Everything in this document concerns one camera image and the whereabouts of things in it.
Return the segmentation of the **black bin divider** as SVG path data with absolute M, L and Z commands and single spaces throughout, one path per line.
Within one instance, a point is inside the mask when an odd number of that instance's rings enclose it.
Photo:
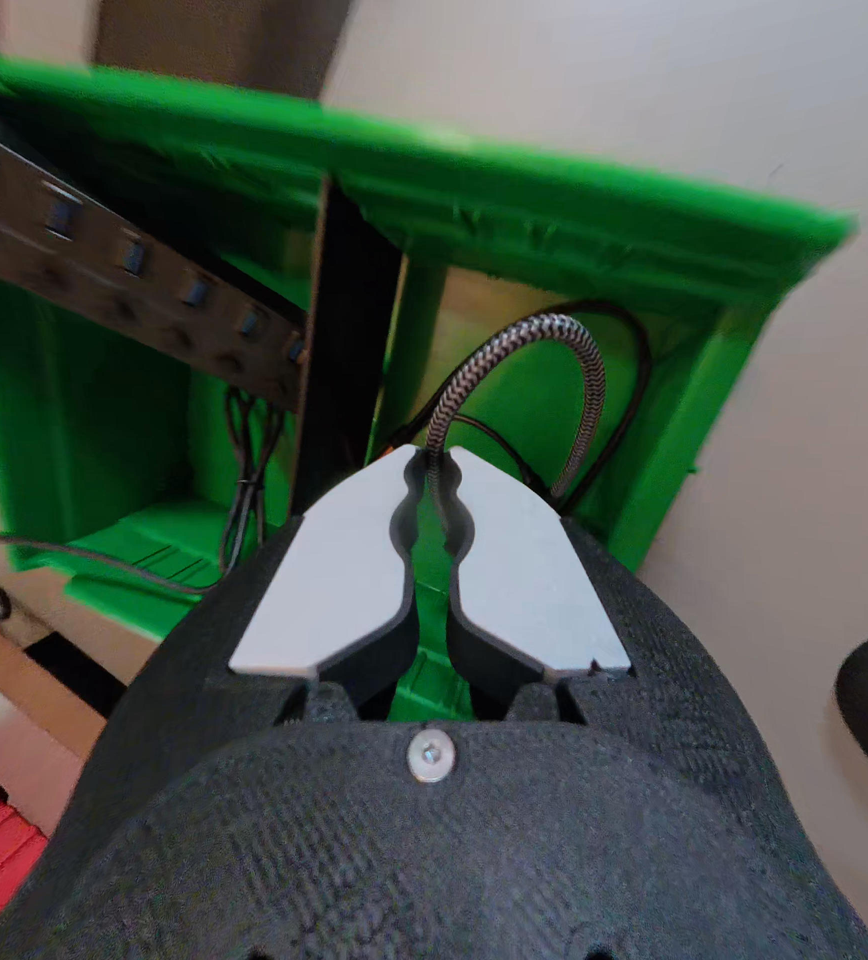
M 366 462 L 403 265 L 402 252 L 332 178 L 323 184 L 315 255 L 291 517 Z

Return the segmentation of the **green plastic bin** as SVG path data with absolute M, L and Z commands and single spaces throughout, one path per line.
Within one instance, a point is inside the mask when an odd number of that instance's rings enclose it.
M 730 187 L 122 69 L 0 55 L 0 120 L 142 230 L 205 250 L 282 294 L 305 312 L 305 326 L 324 183 L 343 188 L 402 265 L 368 456 L 342 481 L 379 461 L 382 443 L 512 322 L 586 298 L 630 310 L 653 356 L 644 399 L 580 502 L 566 514 L 551 506 L 575 550 L 604 546 L 624 572 L 644 559 L 771 314 L 856 229 L 848 214 Z M 597 344 L 607 390 L 572 489 L 615 430 L 637 367 L 622 323 L 577 320 Z M 0 532 L 212 583 L 237 475 L 228 386 L 0 279 Z M 572 350 L 542 341 L 503 360 L 461 414 L 496 431 L 549 488 L 583 404 Z M 17 570 L 54 570 L 55 592 L 79 614 L 155 650 L 171 640 L 191 651 L 180 627 L 226 600 L 233 612 L 220 623 L 234 640 L 223 681 L 333 680 L 368 716 L 394 721 L 502 714 L 489 697 L 506 699 L 515 683 L 468 682 L 449 653 L 445 455 L 462 448 L 524 481 L 492 438 L 460 419 L 445 439 L 430 424 L 404 444 L 420 450 L 417 645 L 406 671 L 284 678 L 230 669 L 304 515 L 288 513 L 299 412 L 275 406 L 286 417 L 267 469 L 265 543 L 257 546 L 250 522 L 235 570 L 206 596 L 156 589 L 100 563 L 0 549 Z

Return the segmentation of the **black cable orange plug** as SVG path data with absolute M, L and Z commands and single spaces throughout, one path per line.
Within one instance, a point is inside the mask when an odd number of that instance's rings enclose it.
M 632 334 L 636 372 L 632 393 L 620 420 L 593 464 L 571 488 L 596 438 L 606 406 L 607 391 L 605 366 L 597 343 L 590 331 L 578 321 L 578 315 L 597 315 L 620 322 Z M 584 386 L 583 411 L 571 449 L 557 480 L 549 487 L 543 486 L 539 474 L 497 431 L 461 414 L 461 408 L 470 394 L 503 360 L 526 346 L 543 341 L 558 342 L 571 349 L 581 367 Z M 455 421 L 463 421 L 493 439 L 517 465 L 524 484 L 541 495 L 559 514 L 565 515 L 584 498 L 594 480 L 617 452 L 640 411 L 652 372 L 653 356 L 647 330 L 630 310 L 604 298 L 587 297 L 556 303 L 509 323 L 464 357 L 420 411 L 382 442 L 380 456 L 413 441 L 430 425 L 436 427 L 435 438 L 445 440 L 450 426 Z

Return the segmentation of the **black seven-port usb hub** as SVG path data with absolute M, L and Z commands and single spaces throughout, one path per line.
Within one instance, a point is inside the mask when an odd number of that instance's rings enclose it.
M 300 411 L 300 306 L 224 259 L 120 216 L 1 120 L 0 280 Z

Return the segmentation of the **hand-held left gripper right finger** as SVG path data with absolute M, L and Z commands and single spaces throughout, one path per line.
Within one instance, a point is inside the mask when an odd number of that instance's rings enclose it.
M 559 514 L 462 447 L 444 455 L 447 647 L 469 683 L 625 674 L 631 659 Z

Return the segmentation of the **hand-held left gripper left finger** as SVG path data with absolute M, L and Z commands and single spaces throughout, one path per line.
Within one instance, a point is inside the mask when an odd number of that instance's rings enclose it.
M 303 514 L 228 661 L 238 675 L 398 679 L 416 656 L 421 450 L 404 445 Z

